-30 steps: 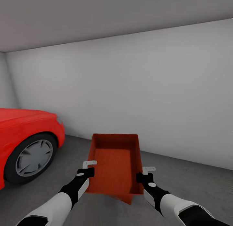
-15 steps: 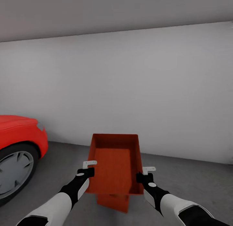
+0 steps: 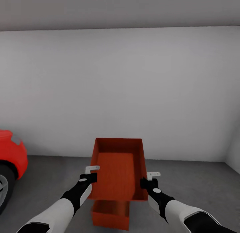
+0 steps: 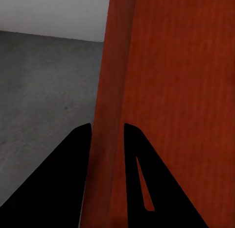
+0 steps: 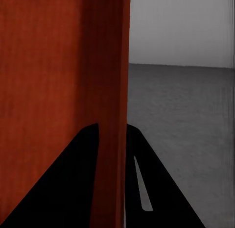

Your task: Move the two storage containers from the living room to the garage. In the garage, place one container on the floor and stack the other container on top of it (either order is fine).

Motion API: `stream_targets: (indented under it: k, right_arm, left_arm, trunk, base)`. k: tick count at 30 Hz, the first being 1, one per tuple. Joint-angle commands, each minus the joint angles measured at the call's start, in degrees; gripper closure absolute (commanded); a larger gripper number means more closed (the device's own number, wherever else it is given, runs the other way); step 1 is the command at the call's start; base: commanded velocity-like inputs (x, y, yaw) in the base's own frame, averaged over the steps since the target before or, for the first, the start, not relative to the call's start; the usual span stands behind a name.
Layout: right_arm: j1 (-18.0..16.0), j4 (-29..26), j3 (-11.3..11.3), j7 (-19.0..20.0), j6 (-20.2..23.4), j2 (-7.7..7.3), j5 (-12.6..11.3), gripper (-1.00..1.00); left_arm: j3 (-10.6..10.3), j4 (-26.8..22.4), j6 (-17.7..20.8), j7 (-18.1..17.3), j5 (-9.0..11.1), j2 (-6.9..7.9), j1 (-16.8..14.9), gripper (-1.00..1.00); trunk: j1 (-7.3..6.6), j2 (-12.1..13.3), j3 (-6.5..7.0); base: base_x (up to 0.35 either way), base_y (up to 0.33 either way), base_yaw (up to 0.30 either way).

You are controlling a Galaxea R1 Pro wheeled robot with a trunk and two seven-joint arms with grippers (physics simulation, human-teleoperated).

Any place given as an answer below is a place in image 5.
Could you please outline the storage box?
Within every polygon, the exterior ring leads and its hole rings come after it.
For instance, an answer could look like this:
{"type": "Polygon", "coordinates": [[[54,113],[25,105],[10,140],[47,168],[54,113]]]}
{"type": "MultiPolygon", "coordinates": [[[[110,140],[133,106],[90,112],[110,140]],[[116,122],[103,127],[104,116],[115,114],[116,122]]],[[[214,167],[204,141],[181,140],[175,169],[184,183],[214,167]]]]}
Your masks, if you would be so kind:
{"type": "Polygon", "coordinates": [[[89,228],[124,228],[129,31],[130,0],[0,0],[0,226],[98,124],[89,228]]]}

